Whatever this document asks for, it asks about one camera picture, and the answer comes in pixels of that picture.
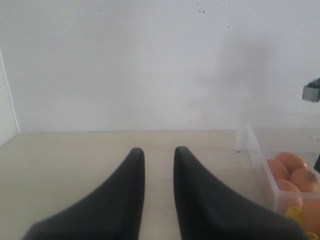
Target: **egg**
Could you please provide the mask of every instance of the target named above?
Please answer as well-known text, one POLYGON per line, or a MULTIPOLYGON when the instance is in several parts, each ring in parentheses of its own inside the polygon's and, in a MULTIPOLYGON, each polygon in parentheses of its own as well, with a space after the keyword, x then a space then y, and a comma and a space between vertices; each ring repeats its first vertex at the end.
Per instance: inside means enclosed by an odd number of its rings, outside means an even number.
POLYGON ((305 230, 320 236, 320 199, 307 201, 303 208, 305 230))
POLYGON ((304 158, 293 152, 279 152, 274 158, 278 159, 286 166, 289 174, 297 169, 307 169, 307 164, 304 158))
POLYGON ((278 159, 268 159, 268 166, 274 179, 286 179, 289 180, 289 172, 287 167, 278 159))
MULTIPOLYGON (((281 191, 300 193, 299 188, 289 180, 277 179, 275 182, 281 191)), ((301 208, 303 203, 304 201, 301 197, 280 198, 278 202, 278 208, 282 213, 285 213, 292 206, 301 208)))
POLYGON ((298 187, 300 192, 316 193, 319 190, 319 182, 316 175, 307 169, 297 169, 291 176, 290 181, 298 187))

